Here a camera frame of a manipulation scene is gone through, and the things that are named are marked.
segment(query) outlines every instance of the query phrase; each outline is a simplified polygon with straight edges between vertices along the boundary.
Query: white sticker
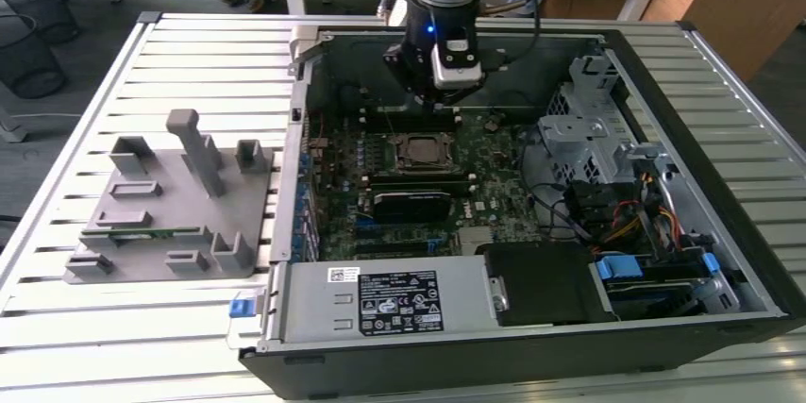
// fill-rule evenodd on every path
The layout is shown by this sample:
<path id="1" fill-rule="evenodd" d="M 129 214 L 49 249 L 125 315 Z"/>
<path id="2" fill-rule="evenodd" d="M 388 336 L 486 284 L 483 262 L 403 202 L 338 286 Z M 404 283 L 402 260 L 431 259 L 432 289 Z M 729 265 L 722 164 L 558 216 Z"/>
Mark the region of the white sticker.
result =
<path id="1" fill-rule="evenodd" d="M 358 282 L 362 268 L 327 268 L 327 283 Z"/>

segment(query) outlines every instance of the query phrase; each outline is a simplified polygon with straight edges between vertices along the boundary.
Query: black plastic frame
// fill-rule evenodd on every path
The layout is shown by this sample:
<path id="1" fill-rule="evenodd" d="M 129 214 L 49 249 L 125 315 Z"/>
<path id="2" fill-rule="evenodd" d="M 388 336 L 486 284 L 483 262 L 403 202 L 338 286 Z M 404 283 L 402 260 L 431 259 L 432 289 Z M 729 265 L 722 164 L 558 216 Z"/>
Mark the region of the black plastic frame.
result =
<path id="1" fill-rule="evenodd" d="M 335 26 L 323 31 L 367 32 L 368 28 Z M 378 27 L 371 31 L 403 33 L 402 28 L 392 27 Z M 511 28 L 482 28 L 479 32 L 527 33 L 523 29 Z M 268 353 L 258 353 L 254 348 L 242 349 L 240 362 L 272 386 L 280 397 L 331 398 L 602 373 L 658 371 L 674 368 L 731 344 L 769 340 L 806 324 L 806 298 L 621 31 L 543 29 L 542 33 L 602 37 L 602 45 L 614 51 L 626 70 L 622 77 L 635 85 L 649 113 L 658 119 L 658 126 L 675 147 L 727 234 L 745 254 L 775 305 L 787 315 L 495 340 L 468 339 Z M 630 111 L 623 101 L 618 107 Z M 638 127 L 635 133 L 645 137 L 638 122 L 630 127 Z M 531 356 L 530 350 L 539 350 L 540 357 Z M 584 351 L 584 360 L 570 362 L 567 356 L 575 354 L 572 351 Z M 428 358 L 424 364 L 412 363 L 422 361 L 423 357 Z M 474 365 L 463 363 L 474 359 Z M 372 381 L 380 364 L 388 365 L 390 371 L 403 370 L 407 364 L 416 365 L 406 368 L 408 382 L 394 376 L 395 380 L 384 381 L 382 385 L 378 381 L 384 380 L 383 375 L 375 376 Z M 434 373 L 442 380 L 432 379 Z"/>

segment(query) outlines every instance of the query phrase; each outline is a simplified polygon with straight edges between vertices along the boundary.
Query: aluminum table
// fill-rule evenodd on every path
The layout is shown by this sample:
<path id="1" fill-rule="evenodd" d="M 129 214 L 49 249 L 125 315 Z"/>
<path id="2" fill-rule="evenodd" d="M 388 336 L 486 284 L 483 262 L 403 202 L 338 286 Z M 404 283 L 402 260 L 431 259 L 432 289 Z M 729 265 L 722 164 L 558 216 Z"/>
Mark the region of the aluminum table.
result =
<path id="1" fill-rule="evenodd" d="M 266 283 L 268 247 L 248 278 L 69 286 L 64 263 L 92 213 L 121 134 L 179 147 L 171 109 L 202 113 L 220 147 L 260 139 L 282 152 L 292 95 L 295 25 L 379 25 L 364 17 L 164 14 L 136 24 L 99 92 L 0 255 L 0 401 L 274 402 L 231 349 L 254 341 L 247 319 L 228 335 L 228 303 Z M 532 27 L 530 20 L 482 26 Z M 713 159 L 778 257 L 806 288 L 806 157 L 697 32 L 674 24 L 546 21 L 618 28 Z M 638 122 L 651 121 L 631 105 Z M 276 157 L 275 165 L 282 163 Z M 272 173 L 263 239 L 272 235 L 282 168 Z M 352 398 L 372 402 L 806 401 L 806 328 L 733 346 L 674 371 Z"/>

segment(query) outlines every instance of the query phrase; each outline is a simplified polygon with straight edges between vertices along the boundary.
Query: warning label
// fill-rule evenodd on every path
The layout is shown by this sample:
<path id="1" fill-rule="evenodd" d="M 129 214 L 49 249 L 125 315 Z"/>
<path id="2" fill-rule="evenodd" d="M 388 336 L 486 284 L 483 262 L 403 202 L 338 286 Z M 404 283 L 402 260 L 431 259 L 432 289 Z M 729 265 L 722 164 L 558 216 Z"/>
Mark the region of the warning label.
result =
<path id="1" fill-rule="evenodd" d="M 358 282 L 362 334 L 443 330 L 436 271 L 363 274 Z"/>

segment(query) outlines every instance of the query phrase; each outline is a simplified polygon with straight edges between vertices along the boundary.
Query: wastebasket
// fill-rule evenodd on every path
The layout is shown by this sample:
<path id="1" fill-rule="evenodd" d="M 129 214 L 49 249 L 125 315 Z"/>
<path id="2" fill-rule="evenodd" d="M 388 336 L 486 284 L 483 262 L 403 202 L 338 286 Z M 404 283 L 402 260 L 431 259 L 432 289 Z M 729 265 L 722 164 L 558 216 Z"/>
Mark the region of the wastebasket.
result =
<path id="1" fill-rule="evenodd" d="M 5 0 L 16 14 L 31 16 L 39 36 L 52 44 L 68 42 L 79 35 L 79 25 L 67 0 Z"/>
<path id="2" fill-rule="evenodd" d="M 31 16 L 0 15 L 0 82 L 20 98 L 40 98 L 67 82 Z"/>

